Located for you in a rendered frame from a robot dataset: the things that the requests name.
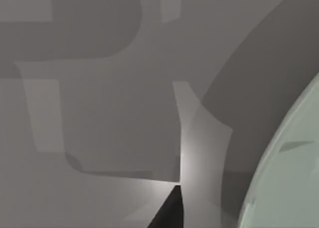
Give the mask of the pale green round plate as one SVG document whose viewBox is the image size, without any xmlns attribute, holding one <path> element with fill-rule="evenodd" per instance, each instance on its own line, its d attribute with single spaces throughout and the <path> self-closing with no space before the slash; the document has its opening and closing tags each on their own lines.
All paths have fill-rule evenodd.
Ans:
<svg viewBox="0 0 319 228">
<path fill-rule="evenodd" d="M 319 228 L 319 73 L 262 155 L 236 228 Z"/>
</svg>

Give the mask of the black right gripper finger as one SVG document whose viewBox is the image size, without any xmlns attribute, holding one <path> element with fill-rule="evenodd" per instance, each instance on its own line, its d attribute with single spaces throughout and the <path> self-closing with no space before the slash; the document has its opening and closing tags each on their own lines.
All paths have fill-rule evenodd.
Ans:
<svg viewBox="0 0 319 228">
<path fill-rule="evenodd" d="M 181 186 L 175 185 L 147 228 L 184 228 Z"/>
</svg>

